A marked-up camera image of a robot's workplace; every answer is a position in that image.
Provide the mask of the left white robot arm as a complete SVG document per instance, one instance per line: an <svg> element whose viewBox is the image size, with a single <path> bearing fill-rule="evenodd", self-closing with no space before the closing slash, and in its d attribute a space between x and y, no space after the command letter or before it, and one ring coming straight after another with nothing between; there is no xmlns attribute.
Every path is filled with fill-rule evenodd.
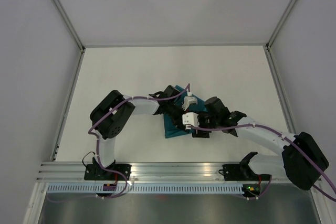
<svg viewBox="0 0 336 224"><path fill-rule="evenodd" d="M126 96L117 90L111 91L91 112L89 118L92 127L88 134L97 138L95 160L98 163L96 173L104 180L114 176L114 149L116 137L121 133L132 115L166 115L174 127L186 131L182 124L184 110L176 102L188 91L190 85L182 91L172 85L164 91L147 96Z"/></svg>

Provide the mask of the teal satin napkin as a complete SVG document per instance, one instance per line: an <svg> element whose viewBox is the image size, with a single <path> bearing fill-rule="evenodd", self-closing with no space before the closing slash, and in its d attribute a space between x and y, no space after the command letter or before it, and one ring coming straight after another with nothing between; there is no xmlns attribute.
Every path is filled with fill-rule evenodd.
<svg viewBox="0 0 336 224"><path fill-rule="evenodd" d="M183 105L183 100L184 97L186 96L186 93L183 93L180 97L176 98L174 103L178 106L178 107L182 107ZM207 109L204 106L204 101L200 98L198 98L197 96L193 95L193 97L197 98L197 104L191 104L188 109L191 112L200 112L200 111L204 111L207 112ZM178 137L178 136L183 136L183 135L188 135L188 134L192 134L192 137L194 137L196 130L188 130L188 131L184 131L184 130L180 130L178 129L174 124L172 119L166 115L163 114L163 122L164 122L164 130L165 130L165 138L173 138L173 137Z"/></svg>

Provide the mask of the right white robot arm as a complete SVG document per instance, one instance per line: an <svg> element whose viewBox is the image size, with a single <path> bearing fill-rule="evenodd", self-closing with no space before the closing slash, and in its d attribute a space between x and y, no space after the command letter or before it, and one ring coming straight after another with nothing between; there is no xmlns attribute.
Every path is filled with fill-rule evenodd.
<svg viewBox="0 0 336 224"><path fill-rule="evenodd" d="M205 111L182 116L186 129L193 129L202 136L221 131L273 152L273 155L256 151L248 153L239 163L243 178L251 180L257 175L287 177L298 188L309 190L325 175L329 162L310 134L275 130L243 112L230 111L218 97L206 100L204 105Z"/></svg>

